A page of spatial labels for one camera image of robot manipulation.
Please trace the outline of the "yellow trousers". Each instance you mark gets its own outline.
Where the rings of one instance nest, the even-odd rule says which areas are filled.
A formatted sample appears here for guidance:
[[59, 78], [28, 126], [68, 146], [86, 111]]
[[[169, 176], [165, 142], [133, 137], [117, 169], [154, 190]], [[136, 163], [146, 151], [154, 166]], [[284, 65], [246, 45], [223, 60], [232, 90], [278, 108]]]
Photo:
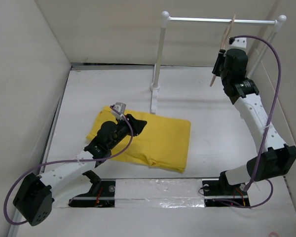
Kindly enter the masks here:
[[[188, 120], [166, 118], [144, 112], [126, 110], [124, 115], [146, 120], [148, 123], [139, 136], [126, 136], [112, 150], [113, 159], [122, 162], [163, 168], [183, 173], [186, 168], [191, 123]], [[87, 139], [91, 142], [101, 125], [117, 121], [110, 107], [98, 114]]]

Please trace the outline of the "wooden clothes hanger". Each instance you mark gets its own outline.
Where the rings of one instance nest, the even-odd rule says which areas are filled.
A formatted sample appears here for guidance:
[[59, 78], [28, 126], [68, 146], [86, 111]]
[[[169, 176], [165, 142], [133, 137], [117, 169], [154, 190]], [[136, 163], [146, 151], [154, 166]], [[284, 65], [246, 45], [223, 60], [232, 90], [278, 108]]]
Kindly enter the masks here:
[[[236, 14], [234, 14], [232, 20], [231, 20], [231, 23], [225, 28], [225, 31], [224, 31], [224, 34], [222, 36], [222, 40], [221, 40], [221, 46], [220, 46], [220, 49], [225, 49], [225, 46], [226, 46], [226, 41], [227, 41], [227, 38], [231, 32], [231, 29], [232, 29], [232, 26], [234, 24], [234, 21], [235, 21], [235, 18], [236, 18]], [[216, 79], [216, 75], [214, 75], [213, 73], [213, 77], [212, 77], [212, 80], [210, 82], [210, 87], [213, 86], [214, 82], [215, 82], [215, 79]]]

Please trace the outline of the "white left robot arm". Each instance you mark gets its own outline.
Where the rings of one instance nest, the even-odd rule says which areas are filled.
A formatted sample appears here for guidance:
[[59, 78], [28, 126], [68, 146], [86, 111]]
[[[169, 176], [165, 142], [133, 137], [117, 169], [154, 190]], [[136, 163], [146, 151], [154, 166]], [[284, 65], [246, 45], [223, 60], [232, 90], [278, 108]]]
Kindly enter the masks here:
[[126, 136], [134, 138], [143, 131], [147, 121], [123, 115], [121, 120], [106, 121], [96, 136], [75, 159], [41, 174], [25, 175], [13, 200], [13, 205], [31, 226], [36, 226], [50, 214], [56, 194], [69, 182], [98, 167], [113, 157], [112, 150]]

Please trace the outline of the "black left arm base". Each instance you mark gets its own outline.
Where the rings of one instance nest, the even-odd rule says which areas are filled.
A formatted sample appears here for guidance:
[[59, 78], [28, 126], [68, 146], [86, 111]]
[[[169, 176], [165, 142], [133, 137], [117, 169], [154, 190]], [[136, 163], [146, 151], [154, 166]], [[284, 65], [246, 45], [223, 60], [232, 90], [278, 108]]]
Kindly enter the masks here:
[[102, 180], [96, 173], [91, 170], [84, 172], [82, 175], [86, 176], [92, 185], [88, 192], [79, 194], [70, 199], [68, 202], [69, 207], [115, 207], [115, 179]]

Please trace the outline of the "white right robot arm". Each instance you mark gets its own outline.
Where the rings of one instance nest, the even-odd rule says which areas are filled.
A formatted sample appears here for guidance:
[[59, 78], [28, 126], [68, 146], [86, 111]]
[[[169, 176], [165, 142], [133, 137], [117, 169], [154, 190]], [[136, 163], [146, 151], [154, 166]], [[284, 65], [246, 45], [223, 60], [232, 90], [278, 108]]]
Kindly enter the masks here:
[[296, 146], [288, 146], [277, 133], [262, 105], [259, 90], [246, 77], [248, 56], [241, 49], [221, 49], [212, 73], [222, 80], [223, 90], [245, 121], [258, 156], [238, 168], [220, 174], [218, 188], [225, 195], [250, 180], [285, 176], [296, 160]]

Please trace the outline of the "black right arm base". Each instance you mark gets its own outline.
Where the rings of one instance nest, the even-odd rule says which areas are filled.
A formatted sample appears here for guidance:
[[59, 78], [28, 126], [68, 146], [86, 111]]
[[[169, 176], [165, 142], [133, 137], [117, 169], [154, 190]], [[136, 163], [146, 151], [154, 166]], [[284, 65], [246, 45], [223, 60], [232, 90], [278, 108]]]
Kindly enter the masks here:
[[243, 187], [243, 182], [230, 185], [223, 171], [218, 178], [202, 179], [198, 192], [204, 197], [206, 207], [250, 207], [248, 193], [242, 190]]

